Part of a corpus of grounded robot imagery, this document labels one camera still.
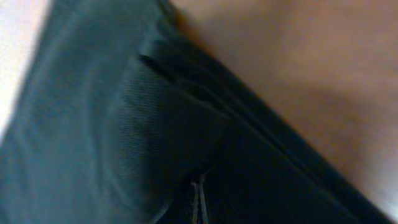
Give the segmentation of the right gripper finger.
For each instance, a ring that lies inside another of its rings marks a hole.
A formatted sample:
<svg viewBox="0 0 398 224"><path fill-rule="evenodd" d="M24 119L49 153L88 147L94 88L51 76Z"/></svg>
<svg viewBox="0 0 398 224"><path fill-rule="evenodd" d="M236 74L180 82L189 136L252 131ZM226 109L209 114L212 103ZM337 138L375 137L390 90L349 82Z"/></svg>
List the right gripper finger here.
<svg viewBox="0 0 398 224"><path fill-rule="evenodd" d="M201 206L201 220L203 224L210 224L209 216L208 216L208 210L207 210L207 204L206 204L206 195L205 195L205 181L208 176L208 174L214 169L212 167L211 169L207 170L203 174L199 176L199 194L200 194L200 206Z"/></svg>
<svg viewBox="0 0 398 224"><path fill-rule="evenodd" d="M191 181L191 185L193 186L194 189L194 197L193 197L193 203L192 203L192 224L197 224L198 223L198 211L199 211L199 191L198 191L198 185L196 182Z"/></svg>

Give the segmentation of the black t-shirt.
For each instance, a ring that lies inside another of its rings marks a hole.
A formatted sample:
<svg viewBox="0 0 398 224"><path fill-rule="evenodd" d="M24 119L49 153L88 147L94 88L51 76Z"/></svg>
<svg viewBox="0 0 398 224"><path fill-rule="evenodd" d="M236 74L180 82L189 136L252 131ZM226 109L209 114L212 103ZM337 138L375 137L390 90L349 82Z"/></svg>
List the black t-shirt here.
<svg viewBox="0 0 398 224"><path fill-rule="evenodd" d="M5 224L367 224L387 218L167 1L54 1L1 145Z"/></svg>

